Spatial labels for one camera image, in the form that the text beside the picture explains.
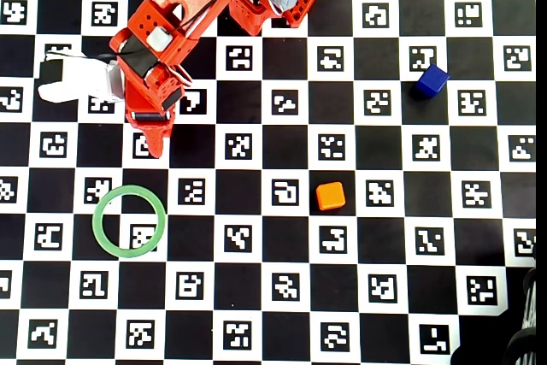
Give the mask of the orange-red gripper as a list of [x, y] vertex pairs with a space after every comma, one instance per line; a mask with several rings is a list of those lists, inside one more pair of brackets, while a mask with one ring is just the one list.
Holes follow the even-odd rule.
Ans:
[[141, 77], [123, 63], [125, 102], [132, 126], [132, 157], [160, 158], [167, 125], [174, 121], [174, 105], [183, 97], [180, 79], [162, 63], [157, 63]]

